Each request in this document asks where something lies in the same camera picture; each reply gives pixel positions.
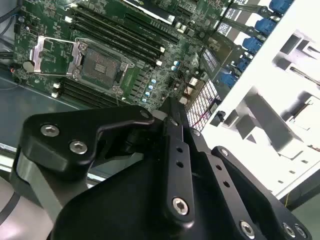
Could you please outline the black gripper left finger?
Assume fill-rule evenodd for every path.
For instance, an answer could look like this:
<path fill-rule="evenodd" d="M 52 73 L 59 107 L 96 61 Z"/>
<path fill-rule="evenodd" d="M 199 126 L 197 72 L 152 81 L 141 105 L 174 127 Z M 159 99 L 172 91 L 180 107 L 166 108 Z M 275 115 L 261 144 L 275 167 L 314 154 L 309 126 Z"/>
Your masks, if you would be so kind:
<path fill-rule="evenodd" d="M 192 181 L 179 103 L 149 113 L 138 105 L 37 114 L 25 120 L 14 161 L 18 191 L 29 189 L 55 221 L 74 198 L 142 161 L 160 163 L 164 191 L 185 216 Z"/>

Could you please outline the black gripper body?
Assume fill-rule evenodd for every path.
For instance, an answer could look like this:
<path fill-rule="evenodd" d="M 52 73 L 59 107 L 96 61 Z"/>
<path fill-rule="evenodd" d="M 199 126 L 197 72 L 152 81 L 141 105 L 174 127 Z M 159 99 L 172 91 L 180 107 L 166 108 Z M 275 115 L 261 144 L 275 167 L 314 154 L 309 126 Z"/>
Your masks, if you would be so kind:
<path fill-rule="evenodd" d="M 214 189 L 192 167 L 188 213 L 180 215 L 165 190 L 159 162 L 141 161 L 71 200 L 53 227 L 53 240 L 232 240 Z"/>

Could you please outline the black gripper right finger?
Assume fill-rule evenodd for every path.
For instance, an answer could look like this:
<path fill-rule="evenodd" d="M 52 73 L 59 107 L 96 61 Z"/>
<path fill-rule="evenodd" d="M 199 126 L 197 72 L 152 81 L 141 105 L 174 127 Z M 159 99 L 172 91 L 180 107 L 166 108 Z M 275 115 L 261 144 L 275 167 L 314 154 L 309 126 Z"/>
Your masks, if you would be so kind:
<path fill-rule="evenodd" d="M 227 149 L 209 149 L 180 106 L 196 175 L 213 188 L 232 240 L 310 240 L 307 228 Z"/>

